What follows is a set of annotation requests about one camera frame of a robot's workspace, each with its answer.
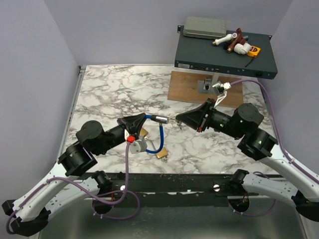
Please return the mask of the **brass padlock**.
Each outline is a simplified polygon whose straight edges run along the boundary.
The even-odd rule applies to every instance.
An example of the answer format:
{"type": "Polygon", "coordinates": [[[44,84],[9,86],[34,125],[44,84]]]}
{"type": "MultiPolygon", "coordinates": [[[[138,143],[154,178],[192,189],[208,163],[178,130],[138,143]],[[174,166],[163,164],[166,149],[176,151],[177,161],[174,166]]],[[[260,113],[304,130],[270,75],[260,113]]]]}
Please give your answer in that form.
{"type": "Polygon", "coordinates": [[[160,152],[156,154],[158,159],[165,160],[168,157],[168,151],[165,147],[162,148],[160,152]]]}
{"type": "Polygon", "coordinates": [[[140,136],[143,136],[145,138],[145,140],[148,141],[152,145],[153,149],[155,149],[153,141],[150,138],[148,138],[148,134],[149,134],[149,132],[142,127],[141,131],[140,131],[140,136]]]}

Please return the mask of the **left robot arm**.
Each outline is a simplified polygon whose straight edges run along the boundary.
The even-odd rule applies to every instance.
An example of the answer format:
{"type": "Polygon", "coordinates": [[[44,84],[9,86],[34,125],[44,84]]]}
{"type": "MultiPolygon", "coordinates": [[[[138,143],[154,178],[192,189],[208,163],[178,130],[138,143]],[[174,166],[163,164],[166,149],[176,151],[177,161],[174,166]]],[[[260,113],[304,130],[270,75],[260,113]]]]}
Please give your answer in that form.
{"type": "Polygon", "coordinates": [[[19,199],[6,200],[3,211],[9,216],[7,233],[24,237],[32,236],[44,229],[49,221],[72,203],[91,197],[108,206],[121,203],[122,196],[109,201],[100,197],[114,194],[112,182],[104,171],[78,182],[89,169],[97,164],[96,156],[104,155],[110,149],[126,143],[126,153],[146,150],[140,131],[149,115],[144,113],[119,118],[118,125],[104,130],[96,120],[83,124],[76,133],[77,140],[61,154],[53,168],[29,192],[19,199]]]}

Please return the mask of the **white pipe elbow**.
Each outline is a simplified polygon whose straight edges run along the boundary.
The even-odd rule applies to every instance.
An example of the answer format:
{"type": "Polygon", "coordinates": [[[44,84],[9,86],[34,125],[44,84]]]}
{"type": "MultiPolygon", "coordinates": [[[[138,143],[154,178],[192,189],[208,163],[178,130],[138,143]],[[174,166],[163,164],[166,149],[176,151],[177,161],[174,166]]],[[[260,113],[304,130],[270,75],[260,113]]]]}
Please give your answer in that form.
{"type": "Polygon", "coordinates": [[[251,50],[251,48],[252,46],[247,42],[245,42],[244,44],[237,43],[234,46],[234,51],[240,55],[246,55],[251,50]]]}

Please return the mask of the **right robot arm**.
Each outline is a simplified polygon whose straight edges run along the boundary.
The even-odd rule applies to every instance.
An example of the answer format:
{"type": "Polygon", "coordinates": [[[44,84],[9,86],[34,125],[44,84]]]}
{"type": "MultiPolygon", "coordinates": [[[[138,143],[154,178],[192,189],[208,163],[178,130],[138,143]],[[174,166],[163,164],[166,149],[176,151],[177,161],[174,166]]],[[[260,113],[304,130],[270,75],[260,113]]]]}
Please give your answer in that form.
{"type": "Polygon", "coordinates": [[[288,159],[277,139],[259,125],[264,117],[251,103],[241,104],[232,116],[215,108],[214,99],[207,99],[201,106],[178,114],[176,120],[197,132],[208,128],[224,133],[240,142],[238,148],[249,158],[259,161],[285,178],[284,182],[259,178],[245,170],[237,170],[229,183],[235,195],[243,192],[257,193],[294,205],[305,218],[319,220],[319,176],[299,163],[288,159]]]}

